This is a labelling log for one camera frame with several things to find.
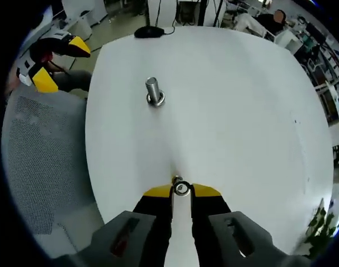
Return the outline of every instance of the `metal peg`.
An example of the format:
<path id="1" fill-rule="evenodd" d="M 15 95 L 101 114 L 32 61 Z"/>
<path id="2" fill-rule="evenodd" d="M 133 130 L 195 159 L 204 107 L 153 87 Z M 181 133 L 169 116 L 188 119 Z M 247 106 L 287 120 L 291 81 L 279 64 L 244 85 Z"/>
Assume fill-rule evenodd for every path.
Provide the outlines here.
<path id="1" fill-rule="evenodd" d="M 165 95 L 163 91 L 158 88 L 158 82 L 155 77 L 148 78 L 145 82 L 148 94 L 147 102 L 154 107 L 159 107 L 164 103 Z"/>

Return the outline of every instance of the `mouse cable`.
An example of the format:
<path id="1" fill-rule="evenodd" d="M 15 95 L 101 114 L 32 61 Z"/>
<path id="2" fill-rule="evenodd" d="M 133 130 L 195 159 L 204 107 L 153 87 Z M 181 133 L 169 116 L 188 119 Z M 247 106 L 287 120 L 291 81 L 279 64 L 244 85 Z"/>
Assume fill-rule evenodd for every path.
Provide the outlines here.
<path id="1" fill-rule="evenodd" d="M 176 28 L 175 28 L 175 22 L 176 22 L 177 15 L 178 15 L 178 0 L 176 0 L 176 3 L 177 3 L 177 5 L 176 5 L 176 14 L 175 14 L 175 18 L 174 18 L 174 20 L 173 20 L 173 22 L 172 22 L 173 31 L 170 32 L 170 33 L 165 33 L 164 35 L 171 35 L 171 34 L 172 34 L 173 32 L 175 32 L 175 30 L 176 30 Z"/>
<path id="2" fill-rule="evenodd" d="M 159 11 L 161 10 L 161 2 L 162 2 L 162 0 L 159 0 L 158 11 L 157 11 L 157 18 L 156 18 L 156 22 L 154 24 L 156 27 L 158 25 L 158 17 L 159 17 Z"/>

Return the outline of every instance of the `cable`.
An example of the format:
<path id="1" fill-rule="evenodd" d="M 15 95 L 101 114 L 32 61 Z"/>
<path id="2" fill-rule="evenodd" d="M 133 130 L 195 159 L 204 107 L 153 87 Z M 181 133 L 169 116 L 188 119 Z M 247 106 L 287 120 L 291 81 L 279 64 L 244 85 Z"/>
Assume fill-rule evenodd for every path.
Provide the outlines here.
<path id="1" fill-rule="evenodd" d="M 159 17 L 159 12 L 160 12 L 160 10 L 161 10 L 161 2 L 162 2 L 162 0 L 159 0 L 159 4 L 158 4 L 158 11 L 157 11 L 157 18 L 156 18 L 156 22 L 155 22 L 155 26 L 157 27 L 157 25 L 158 25 L 158 17 Z"/>
<path id="2" fill-rule="evenodd" d="M 171 35 L 173 32 L 175 32 L 175 30 L 176 30 L 176 28 L 175 28 L 175 26 L 173 26 L 173 31 L 170 32 L 170 33 L 165 33 L 164 35 Z"/>
<path id="3" fill-rule="evenodd" d="M 217 9 L 216 9 L 216 4 L 215 4 L 215 0 L 213 0 L 214 2 L 214 8 L 215 8 L 215 18 L 216 18 L 216 21 L 214 21 L 214 25 L 216 26 L 216 22 L 218 22 L 218 27 L 219 27 L 219 19 L 216 17 L 216 14 L 217 14 Z"/>
<path id="4" fill-rule="evenodd" d="M 173 32 L 175 32 L 175 30 L 176 30 L 176 28 L 175 28 L 175 21 L 176 21 L 176 19 L 177 19 L 177 15 L 178 15 L 178 0 L 176 0 L 176 3 L 177 3 L 177 5 L 176 5 L 176 14 L 175 14 L 174 20 L 172 21 L 173 31 L 170 32 L 170 33 L 165 33 L 164 35 L 171 35 L 171 34 L 172 34 Z"/>
<path id="5" fill-rule="evenodd" d="M 70 75 L 64 68 L 62 68 L 59 65 L 53 63 L 51 60 L 49 61 L 49 63 L 53 64 L 56 68 L 58 68 L 60 71 L 64 72 L 65 74 Z"/>
<path id="6" fill-rule="evenodd" d="M 96 52 L 97 50 L 101 49 L 102 47 L 103 47 L 103 46 L 99 46 L 98 48 L 93 49 L 93 50 L 91 51 L 91 53 Z"/>

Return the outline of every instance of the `white table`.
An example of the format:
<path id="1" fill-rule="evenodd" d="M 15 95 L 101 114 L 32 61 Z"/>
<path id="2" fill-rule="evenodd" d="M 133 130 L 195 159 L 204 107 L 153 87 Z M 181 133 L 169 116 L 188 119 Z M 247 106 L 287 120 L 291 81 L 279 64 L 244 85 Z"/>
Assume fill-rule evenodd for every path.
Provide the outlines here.
<path id="1" fill-rule="evenodd" d="M 146 102 L 151 76 L 166 94 L 159 109 Z M 331 138 L 313 85 L 289 51 L 241 32 L 178 27 L 159 39 L 104 45 L 88 96 L 86 148 L 105 222 L 168 184 L 176 169 L 219 190 L 290 253 L 321 198 L 326 209 L 330 202 Z M 189 202 L 175 198 L 166 266 L 197 264 Z"/>

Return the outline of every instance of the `chair backrest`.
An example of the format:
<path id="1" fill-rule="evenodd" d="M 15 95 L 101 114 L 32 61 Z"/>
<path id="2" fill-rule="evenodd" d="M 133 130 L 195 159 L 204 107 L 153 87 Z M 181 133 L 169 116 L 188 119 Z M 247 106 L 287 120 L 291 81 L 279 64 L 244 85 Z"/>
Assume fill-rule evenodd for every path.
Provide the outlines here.
<path id="1" fill-rule="evenodd" d="M 33 234 L 93 202 L 85 139 L 86 103 L 62 91 L 20 86 L 7 103 L 2 159 L 14 201 Z"/>

